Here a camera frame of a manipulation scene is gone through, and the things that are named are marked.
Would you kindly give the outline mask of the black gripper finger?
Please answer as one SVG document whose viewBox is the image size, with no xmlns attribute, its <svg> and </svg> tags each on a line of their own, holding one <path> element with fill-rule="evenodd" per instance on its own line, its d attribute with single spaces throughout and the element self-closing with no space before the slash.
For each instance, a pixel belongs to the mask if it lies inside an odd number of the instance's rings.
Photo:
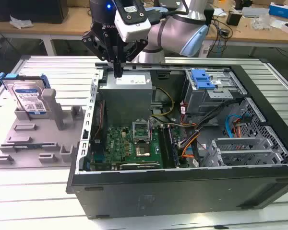
<svg viewBox="0 0 288 230">
<path fill-rule="evenodd" d="M 90 30 L 85 32 L 81 37 L 81 41 L 100 60 L 106 60 L 108 65 L 113 67 L 115 78 L 119 77 L 119 63 L 115 53 L 114 43 L 111 41 L 109 32 L 101 31 L 98 37 Z"/>
<path fill-rule="evenodd" d="M 131 42 L 123 42 L 121 39 L 118 43 L 118 77 L 122 77 L 123 65 L 131 62 L 148 44 L 147 39 L 140 39 Z"/>
</svg>

